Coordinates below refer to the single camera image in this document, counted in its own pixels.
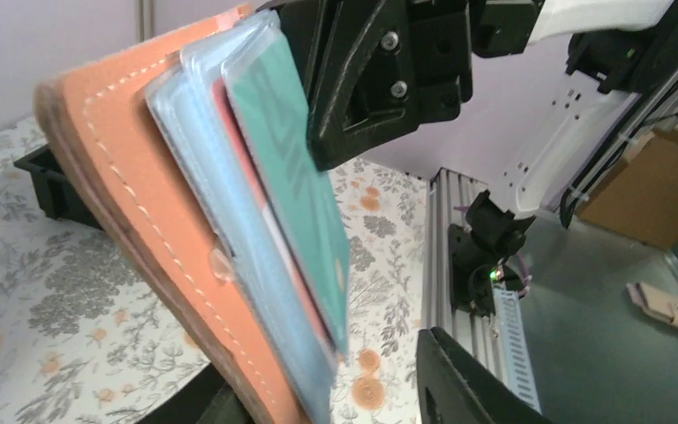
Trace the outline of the teal credit card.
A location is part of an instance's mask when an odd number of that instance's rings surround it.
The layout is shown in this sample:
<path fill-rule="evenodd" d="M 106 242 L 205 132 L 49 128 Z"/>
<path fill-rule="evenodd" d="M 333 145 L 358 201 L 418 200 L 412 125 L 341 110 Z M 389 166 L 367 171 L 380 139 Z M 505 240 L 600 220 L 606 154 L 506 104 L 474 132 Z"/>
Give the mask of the teal credit card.
<path fill-rule="evenodd" d="M 264 26 L 223 63 L 222 76 L 275 219 L 345 356 L 350 242 L 329 175 L 307 146 L 308 104 L 285 35 Z"/>

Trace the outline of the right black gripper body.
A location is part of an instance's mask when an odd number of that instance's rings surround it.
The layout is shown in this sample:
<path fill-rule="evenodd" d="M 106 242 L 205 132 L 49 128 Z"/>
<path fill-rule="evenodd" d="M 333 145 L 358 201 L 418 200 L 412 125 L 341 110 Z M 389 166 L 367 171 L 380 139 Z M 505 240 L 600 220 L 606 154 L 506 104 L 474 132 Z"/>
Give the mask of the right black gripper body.
<path fill-rule="evenodd" d="M 524 52 L 542 1 L 409 1 L 420 122 L 456 119 L 473 94 L 472 56 Z"/>

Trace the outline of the red credit card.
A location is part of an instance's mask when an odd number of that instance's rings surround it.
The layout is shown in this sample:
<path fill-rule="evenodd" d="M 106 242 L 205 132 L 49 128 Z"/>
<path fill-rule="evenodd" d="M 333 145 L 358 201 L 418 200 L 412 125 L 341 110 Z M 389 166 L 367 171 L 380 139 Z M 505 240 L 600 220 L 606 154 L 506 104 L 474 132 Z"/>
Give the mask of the red credit card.
<path fill-rule="evenodd" d="M 290 339 L 292 347 L 315 347 L 334 367 L 337 360 L 334 343 L 275 220 L 237 117 L 230 106 L 222 77 L 215 79 L 211 91 L 216 111 L 234 150 L 236 164 L 244 174 L 245 192 L 251 199 L 251 214 L 255 216 L 255 223 L 250 227 L 258 234 L 250 236 L 248 241 L 254 249 L 254 262 L 267 268 L 259 276 L 259 298 L 267 302 L 270 307 L 269 319 L 275 322 L 279 330 L 297 332 Z"/>

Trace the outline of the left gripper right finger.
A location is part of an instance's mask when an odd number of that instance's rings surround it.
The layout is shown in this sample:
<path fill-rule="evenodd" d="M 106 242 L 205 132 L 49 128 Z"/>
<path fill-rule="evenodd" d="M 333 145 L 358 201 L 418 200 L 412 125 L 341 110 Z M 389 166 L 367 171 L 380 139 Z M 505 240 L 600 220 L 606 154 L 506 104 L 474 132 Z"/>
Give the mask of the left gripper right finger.
<path fill-rule="evenodd" d="M 418 401 L 423 424 L 548 424 L 440 327 L 418 332 Z"/>

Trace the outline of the floral table mat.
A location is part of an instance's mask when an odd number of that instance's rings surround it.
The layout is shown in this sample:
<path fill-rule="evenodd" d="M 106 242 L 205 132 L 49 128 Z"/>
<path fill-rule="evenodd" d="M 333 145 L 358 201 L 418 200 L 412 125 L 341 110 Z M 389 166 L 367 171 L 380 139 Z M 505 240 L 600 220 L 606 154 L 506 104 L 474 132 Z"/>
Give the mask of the floral table mat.
<path fill-rule="evenodd" d="M 45 216 L 0 131 L 0 423 L 137 423 L 208 359 L 101 231 Z M 332 174 L 351 245 L 350 357 L 334 423 L 416 423 L 426 182 L 357 159 Z"/>

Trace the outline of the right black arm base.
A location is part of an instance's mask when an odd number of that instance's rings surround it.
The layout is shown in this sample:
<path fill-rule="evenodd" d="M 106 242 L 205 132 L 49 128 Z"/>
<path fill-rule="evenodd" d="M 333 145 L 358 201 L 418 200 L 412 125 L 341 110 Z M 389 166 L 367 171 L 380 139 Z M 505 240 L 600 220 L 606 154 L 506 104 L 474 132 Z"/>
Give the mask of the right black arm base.
<path fill-rule="evenodd" d="M 494 284 L 504 283 L 511 291 L 525 288 L 507 261 L 524 246 L 526 231 L 534 220 L 533 216 L 516 219 L 512 212 L 501 210 L 485 190 L 464 209 L 463 225 L 448 226 L 450 305 L 454 310 L 494 316 Z"/>

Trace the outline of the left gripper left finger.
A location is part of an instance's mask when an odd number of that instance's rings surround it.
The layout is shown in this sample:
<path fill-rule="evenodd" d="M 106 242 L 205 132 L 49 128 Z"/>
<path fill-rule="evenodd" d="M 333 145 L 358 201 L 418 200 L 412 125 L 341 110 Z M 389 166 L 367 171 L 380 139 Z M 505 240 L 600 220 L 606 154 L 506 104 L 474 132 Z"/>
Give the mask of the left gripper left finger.
<path fill-rule="evenodd" d="M 213 365 L 206 366 L 140 424 L 247 424 L 250 413 Z"/>

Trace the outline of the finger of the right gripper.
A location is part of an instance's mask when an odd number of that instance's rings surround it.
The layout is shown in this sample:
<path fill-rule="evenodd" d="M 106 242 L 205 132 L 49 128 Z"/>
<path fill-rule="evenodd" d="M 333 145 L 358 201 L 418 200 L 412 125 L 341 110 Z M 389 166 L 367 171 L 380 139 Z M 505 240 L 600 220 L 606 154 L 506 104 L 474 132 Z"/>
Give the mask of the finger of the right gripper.
<path fill-rule="evenodd" d="M 418 87 L 404 1 L 268 1 L 309 103 L 319 170 L 416 131 Z"/>

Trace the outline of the aluminium mounting rail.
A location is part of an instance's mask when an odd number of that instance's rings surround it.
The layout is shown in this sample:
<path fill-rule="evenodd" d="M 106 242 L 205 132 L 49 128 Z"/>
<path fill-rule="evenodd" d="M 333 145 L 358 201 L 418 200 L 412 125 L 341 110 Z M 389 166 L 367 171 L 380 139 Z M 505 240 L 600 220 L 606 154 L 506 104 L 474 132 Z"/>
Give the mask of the aluminium mounting rail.
<path fill-rule="evenodd" d="M 539 395 L 526 344 L 519 298 L 503 283 L 489 283 L 493 310 L 477 315 L 463 307 L 452 308 L 449 288 L 454 271 L 453 249 L 465 241 L 464 213 L 485 186 L 455 171 L 440 169 L 430 184 L 427 205 L 426 262 L 422 325 L 444 328 L 468 353 L 515 396 L 540 412 Z"/>

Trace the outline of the black plastic bin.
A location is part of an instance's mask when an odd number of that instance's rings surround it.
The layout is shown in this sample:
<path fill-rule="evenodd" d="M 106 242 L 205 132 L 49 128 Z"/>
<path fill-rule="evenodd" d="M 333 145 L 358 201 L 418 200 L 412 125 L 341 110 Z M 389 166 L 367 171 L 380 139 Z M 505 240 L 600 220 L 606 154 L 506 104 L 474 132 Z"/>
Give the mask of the black plastic bin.
<path fill-rule="evenodd" d="M 102 230 L 64 174 L 49 146 L 37 148 L 13 164 L 30 175 L 38 205 L 48 218 L 69 220 Z"/>

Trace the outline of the brown cardboard box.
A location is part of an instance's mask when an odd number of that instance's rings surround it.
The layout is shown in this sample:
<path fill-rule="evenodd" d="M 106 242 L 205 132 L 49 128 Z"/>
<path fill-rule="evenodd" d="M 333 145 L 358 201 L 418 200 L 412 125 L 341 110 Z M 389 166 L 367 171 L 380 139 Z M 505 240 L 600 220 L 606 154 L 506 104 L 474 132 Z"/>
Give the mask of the brown cardboard box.
<path fill-rule="evenodd" d="M 678 131 L 648 133 L 621 156 L 578 216 L 650 246 L 678 241 Z"/>

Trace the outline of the cardboard scrap on floor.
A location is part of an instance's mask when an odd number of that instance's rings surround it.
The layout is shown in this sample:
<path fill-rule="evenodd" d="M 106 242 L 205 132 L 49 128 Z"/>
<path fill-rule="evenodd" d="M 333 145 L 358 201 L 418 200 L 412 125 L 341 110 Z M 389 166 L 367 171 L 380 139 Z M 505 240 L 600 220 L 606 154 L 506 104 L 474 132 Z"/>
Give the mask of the cardboard scrap on floor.
<path fill-rule="evenodd" d="M 626 286 L 634 305 L 644 314 L 678 329 L 678 297 L 644 282 Z"/>

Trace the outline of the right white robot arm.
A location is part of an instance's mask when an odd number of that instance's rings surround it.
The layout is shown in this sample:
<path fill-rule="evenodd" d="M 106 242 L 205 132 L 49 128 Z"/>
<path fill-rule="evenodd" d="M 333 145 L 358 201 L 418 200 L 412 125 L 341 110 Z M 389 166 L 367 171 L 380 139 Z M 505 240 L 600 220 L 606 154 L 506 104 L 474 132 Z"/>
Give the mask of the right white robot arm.
<path fill-rule="evenodd" d="M 309 103 L 307 147 L 320 170 L 450 122 L 474 94 L 474 57 L 524 53 L 569 35 L 548 115 L 496 167 L 461 228 L 429 231 L 428 324 L 492 309 L 489 269 L 524 245 L 536 211 L 593 125 L 648 95 L 678 63 L 678 1 L 270 1 Z"/>

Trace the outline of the orange leather card holder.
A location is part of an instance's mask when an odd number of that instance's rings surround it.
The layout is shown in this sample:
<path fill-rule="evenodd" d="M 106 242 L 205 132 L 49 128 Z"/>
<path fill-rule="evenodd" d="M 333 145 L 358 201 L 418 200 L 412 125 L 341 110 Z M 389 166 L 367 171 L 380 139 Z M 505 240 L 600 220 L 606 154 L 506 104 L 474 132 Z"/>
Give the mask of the orange leather card holder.
<path fill-rule="evenodd" d="M 280 330 L 309 324 L 305 294 L 298 316 L 275 328 L 239 284 L 226 246 L 211 228 L 170 153 L 145 99 L 145 87 L 171 70 L 184 45 L 237 27 L 242 4 L 212 18 L 84 64 L 38 84 L 34 114 L 79 197 L 258 423 L 327 423 L 331 382 L 298 395 Z"/>

